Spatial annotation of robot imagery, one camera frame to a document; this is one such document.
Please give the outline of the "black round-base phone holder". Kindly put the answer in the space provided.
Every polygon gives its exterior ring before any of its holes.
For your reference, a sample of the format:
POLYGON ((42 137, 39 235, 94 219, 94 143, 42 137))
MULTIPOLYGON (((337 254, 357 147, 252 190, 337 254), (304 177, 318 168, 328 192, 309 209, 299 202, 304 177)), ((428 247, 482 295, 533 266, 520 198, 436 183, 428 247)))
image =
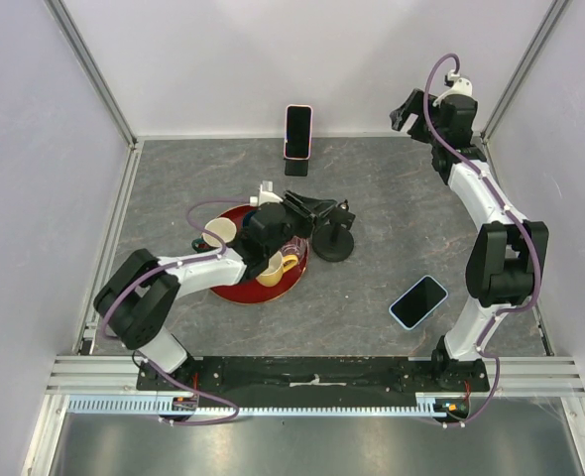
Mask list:
POLYGON ((338 203, 328 214, 328 222, 319 226, 312 236, 312 249, 322 260, 345 261, 354 250, 351 227, 356 216, 349 211, 348 200, 338 203))

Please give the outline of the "black folding phone stand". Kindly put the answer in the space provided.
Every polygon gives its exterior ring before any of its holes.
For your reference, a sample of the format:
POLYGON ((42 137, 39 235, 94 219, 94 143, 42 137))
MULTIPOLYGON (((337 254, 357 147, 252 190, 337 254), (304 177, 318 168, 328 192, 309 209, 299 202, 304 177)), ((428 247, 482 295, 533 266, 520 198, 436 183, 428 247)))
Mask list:
POLYGON ((285 175, 288 177, 306 177, 309 160, 285 159, 285 175))

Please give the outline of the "phone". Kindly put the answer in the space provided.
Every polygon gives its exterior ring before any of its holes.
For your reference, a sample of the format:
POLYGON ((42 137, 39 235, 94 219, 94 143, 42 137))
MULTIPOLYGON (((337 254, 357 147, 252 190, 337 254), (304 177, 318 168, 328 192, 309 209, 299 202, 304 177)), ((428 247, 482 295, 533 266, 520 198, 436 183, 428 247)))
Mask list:
POLYGON ((403 329, 413 330, 447 298, 447 289, 431 275, 425 275, 389 306, 389 314, 403 329))
POLYGON ((284 157, 307 160, 310 157, 312 108, 291 104, 286 108, 284 157))

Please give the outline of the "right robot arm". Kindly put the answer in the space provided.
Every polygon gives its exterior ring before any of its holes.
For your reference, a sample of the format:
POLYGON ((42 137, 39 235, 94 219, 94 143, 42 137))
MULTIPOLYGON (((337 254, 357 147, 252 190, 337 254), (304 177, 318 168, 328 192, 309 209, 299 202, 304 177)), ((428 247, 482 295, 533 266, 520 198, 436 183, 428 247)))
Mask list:
POLYGON ((401 130, 415 118, 409 136, 430 146, 432 166, 460 198, 478 234, 465 271, 469 297, 452 329, 429 359, 403 368, 417 389, 461 391, 490 388, 484 349, 502 320, 534 296, 549 232, 541 221, 518 212, 495 183, 484 153, 472 143, 478 103, 451 92, 444 98, 414 90, 390 114, 401 130))

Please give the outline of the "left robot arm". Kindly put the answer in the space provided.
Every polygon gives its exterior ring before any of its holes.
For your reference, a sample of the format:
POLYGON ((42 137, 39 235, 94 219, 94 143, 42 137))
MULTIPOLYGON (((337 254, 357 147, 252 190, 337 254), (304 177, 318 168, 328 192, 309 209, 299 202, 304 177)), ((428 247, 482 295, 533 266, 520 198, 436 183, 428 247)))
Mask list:
POLYGON ((127 349, 156 365, 170 389, 184 389, 193 375, 189 354, 165 327, 175 300, 256 279, 285 244, 293 237, 310 237, 337 207, 334 199, 288 190, 260 203, 230 243, 209 252, 161 258, 145 248, 135 251, 94 298, 100 329, 110 328, 127 349))

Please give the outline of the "phone in blue case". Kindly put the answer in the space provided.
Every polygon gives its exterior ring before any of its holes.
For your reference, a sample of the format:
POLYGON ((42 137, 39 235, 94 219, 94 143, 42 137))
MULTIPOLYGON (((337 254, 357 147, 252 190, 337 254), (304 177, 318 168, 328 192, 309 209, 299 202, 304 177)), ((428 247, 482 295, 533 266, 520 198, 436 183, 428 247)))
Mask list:
POLYGON ((413 330, 447 298, 447 289, 431 275, 425 275, 389 306, 389 314, 403 329, 413 330))

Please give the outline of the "clear plastic cup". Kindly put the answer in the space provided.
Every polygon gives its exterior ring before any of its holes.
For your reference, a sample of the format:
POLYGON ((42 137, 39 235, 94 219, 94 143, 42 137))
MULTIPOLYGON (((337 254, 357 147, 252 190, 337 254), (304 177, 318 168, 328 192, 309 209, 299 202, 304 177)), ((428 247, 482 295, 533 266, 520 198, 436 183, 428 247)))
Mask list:
POLYGON ((294 262, 298 264, 305 256, 307 245, 307 239, 294 236, 281 248, 281 253, 284 256, 284 262, 294 262))

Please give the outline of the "yellow mug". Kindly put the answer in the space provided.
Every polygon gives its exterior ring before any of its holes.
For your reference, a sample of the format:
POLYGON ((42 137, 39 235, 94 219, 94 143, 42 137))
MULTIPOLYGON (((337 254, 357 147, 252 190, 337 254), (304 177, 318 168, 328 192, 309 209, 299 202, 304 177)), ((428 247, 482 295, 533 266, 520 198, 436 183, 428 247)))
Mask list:
POLYGON ((278 251, 269 259, 267 269, 262 272, 256 280, 260 285, 266 288, 272 288, 281 281, 285 273, 290 271, 297 264, 297 255, 284 255, 281 251, 278 251))

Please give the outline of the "dark blue mug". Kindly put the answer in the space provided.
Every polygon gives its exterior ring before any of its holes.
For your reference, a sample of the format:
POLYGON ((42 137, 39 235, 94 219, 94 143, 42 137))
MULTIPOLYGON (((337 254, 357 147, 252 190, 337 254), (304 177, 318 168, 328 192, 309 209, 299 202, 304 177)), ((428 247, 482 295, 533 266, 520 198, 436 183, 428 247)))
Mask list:
POLYGON ((250 210, 242 220, 242 230, 246 233, 252 233, 253 230, 257 226, 257 220, 255 219, 255 215, 257 214, 258 209, 250 210))

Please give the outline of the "green mug cream inside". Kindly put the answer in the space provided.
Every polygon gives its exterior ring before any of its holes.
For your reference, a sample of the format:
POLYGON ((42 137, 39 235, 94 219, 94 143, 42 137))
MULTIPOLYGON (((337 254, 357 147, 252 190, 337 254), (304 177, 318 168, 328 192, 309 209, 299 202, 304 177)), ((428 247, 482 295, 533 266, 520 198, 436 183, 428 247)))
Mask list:
POLYGON ((227 217, 217 217, 206 223, 199 238, 191 242, 196 253, 220 248, 232 242, 237 234, 236 224, 227 217))

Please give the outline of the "red round tray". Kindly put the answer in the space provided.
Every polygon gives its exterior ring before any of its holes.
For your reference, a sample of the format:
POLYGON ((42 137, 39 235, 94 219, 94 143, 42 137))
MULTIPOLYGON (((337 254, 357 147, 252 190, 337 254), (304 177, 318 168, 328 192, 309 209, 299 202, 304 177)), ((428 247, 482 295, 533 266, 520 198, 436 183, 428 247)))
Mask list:
POLYGON ((211 291, 220 298, 241 304, 258 304, 279 298, 290 291, 303 276, 308 262, 308 240, 294 238, 294 244, 301 246, 303 255, 297 265, 284 273, 282 279, 274 287, 264 287, 256 280, 234 286, 219 286, 211 291))

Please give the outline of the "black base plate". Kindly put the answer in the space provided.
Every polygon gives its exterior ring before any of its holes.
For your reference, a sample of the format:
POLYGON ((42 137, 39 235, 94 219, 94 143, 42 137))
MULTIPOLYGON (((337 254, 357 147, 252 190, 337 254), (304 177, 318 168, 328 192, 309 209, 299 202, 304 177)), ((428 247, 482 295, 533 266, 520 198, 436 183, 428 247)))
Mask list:
POLYGON ((417 393, 488 392, 483 361, 407 357, 191 357, 171 376, 238 407, 407 405, 417 393))

